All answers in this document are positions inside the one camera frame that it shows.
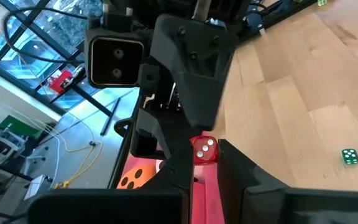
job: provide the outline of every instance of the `orange object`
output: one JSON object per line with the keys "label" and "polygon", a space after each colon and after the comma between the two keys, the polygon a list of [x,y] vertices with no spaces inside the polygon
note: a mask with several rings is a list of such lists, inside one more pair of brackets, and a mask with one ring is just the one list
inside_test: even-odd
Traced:
{"label": "orange object", "polygon": [[155,165],[136,166],[121,177],[117,189],[138,189],[155,174]]}

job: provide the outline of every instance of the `wooden surface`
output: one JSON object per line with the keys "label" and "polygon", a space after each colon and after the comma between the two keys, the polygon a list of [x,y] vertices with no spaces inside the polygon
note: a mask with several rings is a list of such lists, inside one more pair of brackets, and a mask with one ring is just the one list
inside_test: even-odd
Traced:
{"label": "wooden surface", "polygon": [[358,190],[341,156],[358,152],[358,1],[328,1],[238,48],[214,135],[288,185]]}

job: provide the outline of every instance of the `die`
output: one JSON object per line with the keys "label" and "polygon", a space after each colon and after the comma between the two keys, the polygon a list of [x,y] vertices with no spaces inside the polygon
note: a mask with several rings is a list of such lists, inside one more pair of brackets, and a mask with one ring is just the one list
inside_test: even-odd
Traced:
{"label": "die", "polygon": [[194,150],[194,164],[208,165],[218,162],[219,146],[212,136],[197,136],[190,139]]}
{"label": "die", "polygon": [[155,165],[139,165],[121,177],[117,189],[139,189],[156,174]]}
{"label": "die", "polygon": [[358,164],[358,155],[355,149],[342,150],[342,158],[346,164]]}
{"label": "die", "polygon": [[318,0],[317,5],[318,6],[323,6],[323,5],[327,4],[327,2],[328,2],[328,0]]}

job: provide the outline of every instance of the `yellow cable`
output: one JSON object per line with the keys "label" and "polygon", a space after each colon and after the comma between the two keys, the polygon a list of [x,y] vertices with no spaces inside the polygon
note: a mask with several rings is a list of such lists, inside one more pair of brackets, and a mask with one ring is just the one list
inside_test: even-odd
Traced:
{"label": "yellow cable", "polygon": [[[24,65],[27,67],[27,69],[29,69],[30,72],[34,75],[35,79],[38,80],[39,78],[38,78],[37,75],[31,70],[30,66],[29,66],[29,65],[27,64],[27,62],[22,58],[22,56],[21,56],[20,54],[17,54],[17,55],[18,55],[18,57],[20,58],[20,60],[24,63]],[[44,93],[45,93],[45,96],[47,96],[47,98],[48,98],[49,100],[52,100],[52,99],[48,96],[48,93],[46,92],[45,87],[42,85],[42,81],[40,82],[40,85],[41,85],[42,90],[43,90]],[[90,128],[88,125],[86,125],[81,119],[79,119],[78,117],[76,117],[75,115],[73,115],[72,113],[70,113],[69,111],[67,111],[67,113],[70,114],[70,115],[72,115],[74,118],[76,118],[76,119],[79,120],[81,123],[83,123],[83,125],[84,125],[85,127],[88,128],[88,130],[89,130],[90,133],[91,133],[92,140],[93,140],[93,142],[95,143],[94,134],[93,134],[91,128]],[[51,126],[49,126],[49,125],[47,125],[47,124],[44,124],[44,125],[45,125],[46,127],[48,127],[48,128],[51,130],[51,132],[52,132],[52,130],[55,131],[55,132],[62,138],[62,140],[63,140],[63,142],[64,142],[64,145],[65,145],[65,150],[66,150],[66,152],[68,152],[68,153],[71,153],[71,152],[79,152],[79,151],[82,151],[82,150],[85,150],[85,149],[89,148],[89,146],[85,146],[85,147],[83,147],[83,148],[81,148],[81,149],[69,151],[68,148],[67,148],[67,142],[65,141],[65,139],[63,138],[63,136],[62,136],[56,129],[54,129],[53,127],[51,127]],[[89,170],[89,169],[93,166],[93,164],[98,160],[98,158],[99,158],[99,156],[100,156],[100,154],[101,154],[101,152],[102,152],[102,150],[103,150],[103,143],[102,143],[101,141],[98,141],[98,143],[101,145],[101,147],[100,147],[100,150],[99,150],[98,154],[97,154],[96,157],[94,158],[94,160],[91,162],[91,164],[90,164],[87,168],[85,168],[85,170],[83,170],[83,171],[80,172],[80,170],[81,170],[82,167],[84,166],[85,162],[86,162],[87,159],[89,158],[90,154],[93,152],[94,146],[91,146],[91,150],[89,150],[89,153],[86,155],[85,159],[84,159],[83,162],[81,163],[80,168],[78,168],[78,170],[75,172],[75,174],[74,174],[72,177],[70,177],[70,180],[69,180],[70,182],[72,182],[73,180],[75,180],[76,178],[78,178],[80,175],[84,174],[84,173],[85,173],[87,170]]]}
{"label": "yellow cable", "polygon": [[98,154],[96,155],[96,157],[93,159],[93,161],[83,170],[80,172],[80,170],[82,169],[82,167],[85,164],[85,161],[87,160],[87,158],[90,156],[90,154],[93,152],[93,149],[91,151],[89,151],[88,155],[86,155],[84,161],[82,162],[82,164],[80,165],[80,168],[77,170],[77,172],[70,178],[70,183],[73,182],[75,179],[77,179],[77,177],[81,176],[82,174],[84,174],[86,171],[88,171],[93,164],[99,159],[100,154],[102,153],[103,150],[103,143],[101,141],[97,142],[98,144],[100,144],[100,150],[98,152]]}

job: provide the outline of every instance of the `green die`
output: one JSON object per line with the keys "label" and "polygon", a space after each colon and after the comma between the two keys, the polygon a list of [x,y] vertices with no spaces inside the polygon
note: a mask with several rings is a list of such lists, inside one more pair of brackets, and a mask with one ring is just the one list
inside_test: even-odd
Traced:
{"label": "green die", "polygon": [[323,6],[323,5],[327,4],[327,2],[328,2],[328,0],[318,0],[317,4],[318,4],[318,6]]}
{"label": "green die", "polygon": [[358,155],[355,149],[342,150],[342,158],[346,164],[358,164]]}

